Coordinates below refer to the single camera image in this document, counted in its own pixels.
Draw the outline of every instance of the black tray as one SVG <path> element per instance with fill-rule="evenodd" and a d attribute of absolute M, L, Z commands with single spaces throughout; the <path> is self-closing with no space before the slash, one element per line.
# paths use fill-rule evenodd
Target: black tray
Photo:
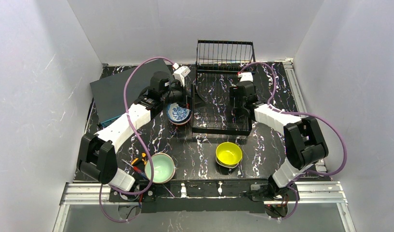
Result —
<path fill-rule="evenodd" d="M 198 41 L 195 84 L 206 107 L 192 106 L 192 132 L 245 136 L 251 133 L 251 119 L 233 108 L 229 91 L 238 82 L 238 72 L 250 62 L 255 62 L 252 42 Z M 256 68 L 246 71 L 255 73 Z"/>

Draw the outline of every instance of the black cutting board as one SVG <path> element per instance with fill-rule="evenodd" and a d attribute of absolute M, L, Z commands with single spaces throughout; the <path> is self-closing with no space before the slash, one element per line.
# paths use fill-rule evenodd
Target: black cutting board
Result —
<path fill-rule="evenodd" d="M 110 125 L 115 119 L 125 113 L 123 90 L 127 79 L 133 71 L 134 68 L 90 83 L 91 93 L 93 94 L 97 114 L 102 126 Z M 127 103 L 129 106 L 138 98 L 140 91 L 150 85 L 151 77 L 158 71 L 171 74 L 162 59 L 149 62 L 136 71 L 127 86 Z"/>

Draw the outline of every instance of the yellow bowl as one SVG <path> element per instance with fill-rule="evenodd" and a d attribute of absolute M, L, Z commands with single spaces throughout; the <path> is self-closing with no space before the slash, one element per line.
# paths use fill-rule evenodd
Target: yellow bowl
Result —
<path fill-rule="evenodd" d="M 219 162 L 228 166 L 235 166 L 242 160 L 241 148 L 230 142 L 218 145 L 215 154 Z"/>

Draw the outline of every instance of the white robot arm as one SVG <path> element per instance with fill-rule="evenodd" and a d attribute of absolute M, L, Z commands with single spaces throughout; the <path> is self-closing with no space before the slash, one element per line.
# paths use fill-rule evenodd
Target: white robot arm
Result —
<path fill-rule="evenodd" d="M 183 107 L 192 105 L 191 96 L 184 87 L 184 75 L 187 75 L 190 69 L 178 65 L 174 68 L 174 81 L 171 82 L 168 73 L 154 73 L 150 86 L 141 91 L 128 113 L 95 134 L 83 135 L 77 161 L 78 170 L 102 184 L 110 184 L 124 191 L 131 189 L 134 178 L 119 169 L 116 160 L 116 152 L 134 133 L 127 116 L 130 116 L 134 127 L 139 129 L 163 110 L 164 103 L 177 102 Z M 194 98 L 195 96 L 197 97 L 194 101 L 203 105 L 204 102 L 198 93 Z"/>
<path fill-rule="evenodd" d="M 240 73 L 238 77 L 240 82 L 230 88 L 231 104 L 243 109 L 252 120 L 273 128 L 285 137 L 287 157 L 268 178 L 268 194 L 277 195 L 314 163 L 325 158 L 328 148 L 314 117 L 282 114 L 281 110 L 258 100 L 250 72 Z"/>

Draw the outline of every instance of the gray wall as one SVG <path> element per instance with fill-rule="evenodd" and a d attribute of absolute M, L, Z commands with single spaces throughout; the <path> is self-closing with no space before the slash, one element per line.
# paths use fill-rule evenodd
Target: gray wall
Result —
<path fill-rule="evenodd" d="M 66 0 L 0 0 L 0 231 L 52 231 L 101 69 Z"/>
<path fill-rule="evenodd" d="M 68 0 L 102 63 L 195 62 L 198 39 L 253 41 L 256 57 L 298 50 L 323 0 Z"/>
<path fill-rule="evenodd" d="M 394 231 L 394 1 L 325 1 L 294 66 L 308 111 L 347 141 L 347 166 L 334 178 L 356 229 Z M 342 150 L 327 137 L 333 170 Z"/>

